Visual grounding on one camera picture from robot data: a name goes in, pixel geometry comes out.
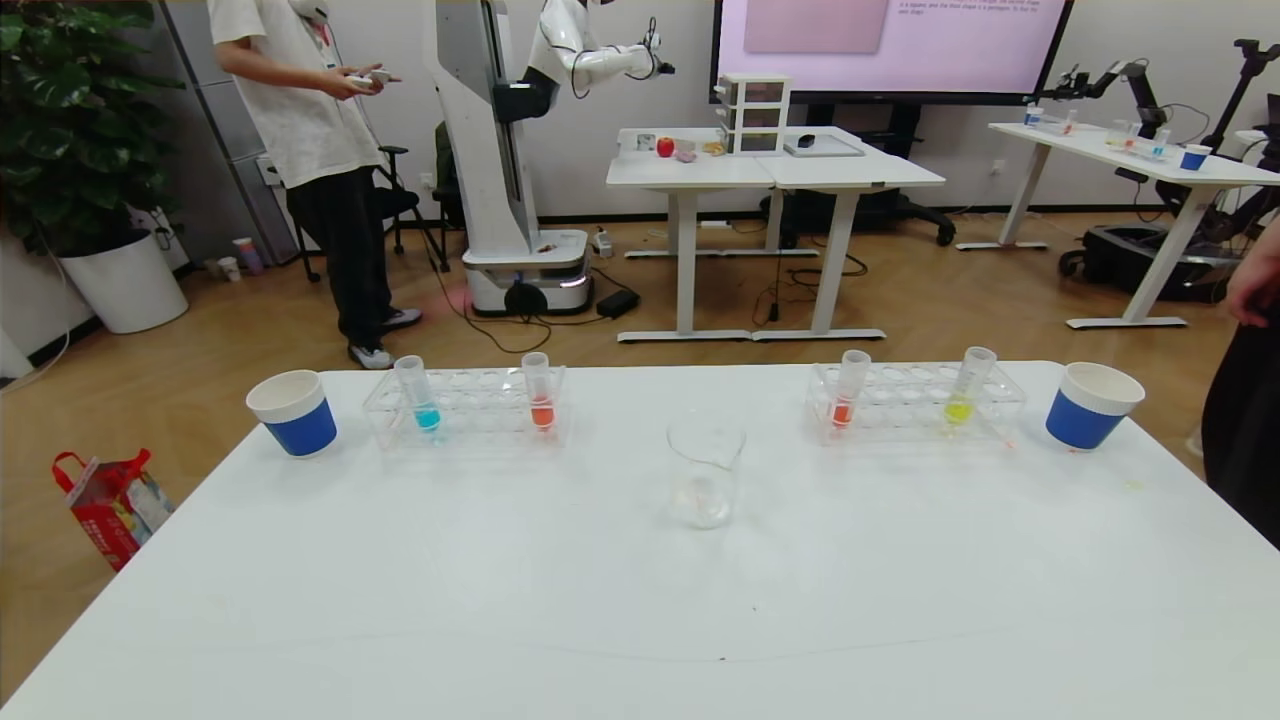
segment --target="paper cup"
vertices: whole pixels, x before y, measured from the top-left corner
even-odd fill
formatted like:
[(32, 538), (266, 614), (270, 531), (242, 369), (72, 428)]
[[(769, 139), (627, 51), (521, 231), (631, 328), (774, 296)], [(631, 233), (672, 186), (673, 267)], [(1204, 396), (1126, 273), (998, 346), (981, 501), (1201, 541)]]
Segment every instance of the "paper cup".
[(244, 405), (294, 457), (316, 455), (338, 437), (320, 375), (311, 370), (292, 370), (262, 380), (244, 397)]
[(1147, 397), (1142, 383), (1094, 363), (1073, 363), (1053, 398), (1044, 427), (1076, 450), (1094, 450)]
[(1208, 154), (1212, 151), (1213, 149), (1207, 145), (1188, 145), (1183, 150), (1183, 169), (1184, 170), (1201, 169), (1201, 167), (1204, 165), (1204, 158), (1208, 158)]

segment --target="potted plant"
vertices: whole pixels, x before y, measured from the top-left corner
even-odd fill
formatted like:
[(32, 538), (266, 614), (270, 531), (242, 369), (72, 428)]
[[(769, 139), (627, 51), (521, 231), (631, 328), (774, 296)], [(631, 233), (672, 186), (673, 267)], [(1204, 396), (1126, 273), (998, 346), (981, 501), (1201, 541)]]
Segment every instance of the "potted plant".
[(58, 258), (102, 323), (145, 331), (187, 310), (150, 231), (129, 208), (175, 209), (157, 135), (166, 115), (146, 95), (180, 88), (133, 69), (150, 3), (0, 3), (0, 197), (32, 252)]

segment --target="table leg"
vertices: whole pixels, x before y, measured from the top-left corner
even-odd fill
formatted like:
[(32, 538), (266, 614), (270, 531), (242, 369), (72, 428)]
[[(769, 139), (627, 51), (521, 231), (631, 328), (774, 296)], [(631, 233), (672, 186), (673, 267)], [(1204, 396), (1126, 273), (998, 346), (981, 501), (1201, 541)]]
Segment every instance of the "table leg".
[[(667, 209), (667, 237), (668, 247), (667, 250), (632, 250), (626, 254), (628, 260), (636, 258), (675, 258), (676, 247), (669, 245), (675, 242), (676, 225), (678, 224), (680, 211), (676, 208), (676, 196), (678, 193), (671, 193), (671, 201)], [(778, 255), (785, 255), (788, 258), (817, 258), (819, 252), (810, 249), (795, 249), (795, 250), (778, 250), (778, 242), (782, 237), (782, 191), (773, 191), (773, 201), (769, 205), (769, 229), (764, 238), (764, 247), (744, 247), (744, 249), (722, 249), (722, 250), (698, 250), (698, 255), (703, 258), (776, 258)]]
[(1187, 204), (1183, 205), (1183, 211), (1179, 213), (1178, 220), (1174, 222), (1174, 227), (1170, 228), (1165, 242), (1160, 246), (1160, 252), (1152, 260), (1151, 269), (1147, 270), (1147, 277), (1138, 286), (1138, 292), (1133, 293), (1133, 301), (1125, 309), (1124, 316), (1082, 318), (1068, 320), (1066, 324), (1076, 331), (1091, 328), (1185, 327), (1187, 320), (1181, 318), (1148, 318), (1147, 313), (1151, 313), (1151, 307), (1156, 304), (1156, 299), (1160, 297), (1160, 292), (1165, 290), (1169, 275), (1174, 273), (1174, 268), (1181, 259), (1183, 251), (1190, 243), (1196, 229), (1204, 218), (1204, 211), (1208, 210), (1216, 195), (1217, 188), (1215, 187), (1192, 186), (1192, 192), (1187, 197)]
[(1009, 210), (1009, 219), (1005, 220), (1005, 227), (1000, 231), (1000, 241), (959, 242), (956, 243), (956, 250), (1009, 250), (1015, 247), (1048, 250), (1048, 245), (1043, 242), (1015, 242), (1014, 238), (1018, 237), (1018, 231), (1027, 217), (1027, 208), (1032, 204), (1032, 196), (1036, 195), (1036, 186), (1039, 184), (1039, 177), (1044, 172), (1044, 163), (1048, 160), (1050, 150), (1048, 145), (1036, 143), (1036, 149), (1032, 151), (1030, 165), (1027, 168), (1027, 177), (1023, 178), (1023, 186), (1018, 188), (1014, 206)]
[(836, 300), (840, 296), (840, 281), (845, 272), (845, 255), (849, 252), (849, 237), (854, 232), (854, 215), (858, 211), (856, 190), (836, 192), (836, 211), (831, 220), (831, 237), (827, 241), (827, 259), (822, 264), (822, 281), (818, 284), (818, 300), (813, 309), (813, 325), (808, 331), (762, 331), (751, 336), (755, 341), (774, 340), (882, 340), (884, 333), (877, 329), (831, 329), (836, 313)]
[(694, 331), (694, 284), (698, 261), (698, 192), (671, 193), (669, 241), (676, 250), (676, 332), (618, 333), (618, 342), (751, 340), (746, 331)]

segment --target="person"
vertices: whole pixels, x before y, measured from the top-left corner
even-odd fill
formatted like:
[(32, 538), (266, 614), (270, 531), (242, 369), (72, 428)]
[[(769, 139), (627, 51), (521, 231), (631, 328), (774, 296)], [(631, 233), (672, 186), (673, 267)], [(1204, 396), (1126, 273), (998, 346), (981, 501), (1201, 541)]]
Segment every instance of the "person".
[(284, 182), (289, 213), (329, 258), (347, 354), (366, 369), (390, 368), (383, 334), (417, 323), (422, 313), (392, 306), (374, 196), (381, 156), (352, 100), (378, 95), (383, 83), (348, 77), (381, 65), (338, 64), (324, 0), (209, 0), (209, 17), (218, 63), (236, 77)]
[(1240, 327), (1204, 402), (1208, 484), (1280, 548), (1280, 220), (1231, 277)]

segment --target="white t-shirt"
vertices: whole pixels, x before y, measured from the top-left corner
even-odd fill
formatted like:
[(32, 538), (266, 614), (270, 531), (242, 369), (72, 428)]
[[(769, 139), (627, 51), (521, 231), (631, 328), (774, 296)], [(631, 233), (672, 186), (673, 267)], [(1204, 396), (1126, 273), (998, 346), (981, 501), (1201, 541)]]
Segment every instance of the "white t-shirt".
[[(215, 45), (248, 37), (283, 65), (323, 70), (338, 64), (333, 36), (298, 17), (289, 0), (209, 0), (209, 19)], [(236, 86), (284, 187), (381, 164), (355, 100), (241, 77)]]

